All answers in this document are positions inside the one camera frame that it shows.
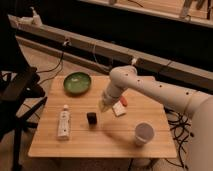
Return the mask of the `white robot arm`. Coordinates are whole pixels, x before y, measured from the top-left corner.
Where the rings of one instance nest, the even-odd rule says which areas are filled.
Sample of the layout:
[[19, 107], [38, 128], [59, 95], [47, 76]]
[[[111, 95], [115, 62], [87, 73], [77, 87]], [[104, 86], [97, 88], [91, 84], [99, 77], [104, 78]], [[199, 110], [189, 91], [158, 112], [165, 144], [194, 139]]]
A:
[[144, 79], [134, 66], [113, 68], [102, 93], [100, 110], [105, 112], [119, 101], [128, 88], [161, 103], [192, 120], [186, 165], [188, 171], [213, 171], [213, 95], [173, 84]]

